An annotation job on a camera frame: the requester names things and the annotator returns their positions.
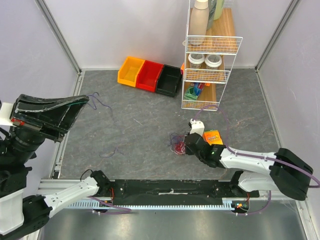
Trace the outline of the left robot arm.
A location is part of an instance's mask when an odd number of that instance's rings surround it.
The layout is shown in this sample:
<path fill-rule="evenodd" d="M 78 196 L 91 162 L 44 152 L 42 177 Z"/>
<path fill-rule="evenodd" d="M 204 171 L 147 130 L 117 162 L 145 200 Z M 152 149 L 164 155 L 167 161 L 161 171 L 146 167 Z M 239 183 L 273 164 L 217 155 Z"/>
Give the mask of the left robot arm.
<path fill-rule="evenodd" d="M 56 193 L 36 193 L 30 186 L 29 160 L 47 140 L 60 143 L 89 102 L 87 95 L 38 98 L 21 94 L 0 104 L 0 237 L 18 240 L 48 223 L 70 204 L 94 195 L 106 196 L 110 180 L 95 170 L 88 177 Z"/>

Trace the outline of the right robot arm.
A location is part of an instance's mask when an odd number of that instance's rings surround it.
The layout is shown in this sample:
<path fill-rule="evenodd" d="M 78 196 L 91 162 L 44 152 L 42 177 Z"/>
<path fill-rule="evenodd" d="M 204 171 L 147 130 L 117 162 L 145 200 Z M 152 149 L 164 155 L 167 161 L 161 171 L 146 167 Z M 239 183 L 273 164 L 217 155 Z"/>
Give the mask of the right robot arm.
<path fill-rule="evenodd" d="M 240 151 L 222 144 L 210 145 L 198 133 L 189 134 L 184 143 L 187 155 L 196 156 L 211 168 L 240 170 L 229 184 L 235 197 L 252 191 L 280 191 L 304 201 L 311 188 L 312 167 L 286 148 L 267 153 Z"/>

